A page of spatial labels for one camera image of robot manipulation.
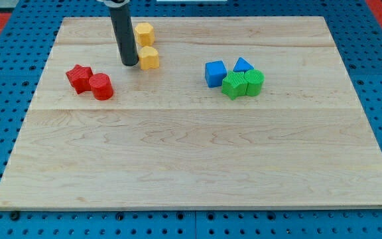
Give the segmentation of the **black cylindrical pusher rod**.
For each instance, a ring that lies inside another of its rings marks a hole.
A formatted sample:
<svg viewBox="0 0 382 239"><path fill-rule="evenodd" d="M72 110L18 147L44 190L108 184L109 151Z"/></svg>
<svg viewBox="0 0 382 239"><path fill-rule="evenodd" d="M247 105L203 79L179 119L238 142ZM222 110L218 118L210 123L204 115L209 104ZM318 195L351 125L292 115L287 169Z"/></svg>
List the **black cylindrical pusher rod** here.
<svg viewBox="0 0 382 239"><path fill-rule="evenodd" d="M134 66L139 62L139 57L131 22L129 1L108 1L108 7L121 62L125 66Z"/></svg>

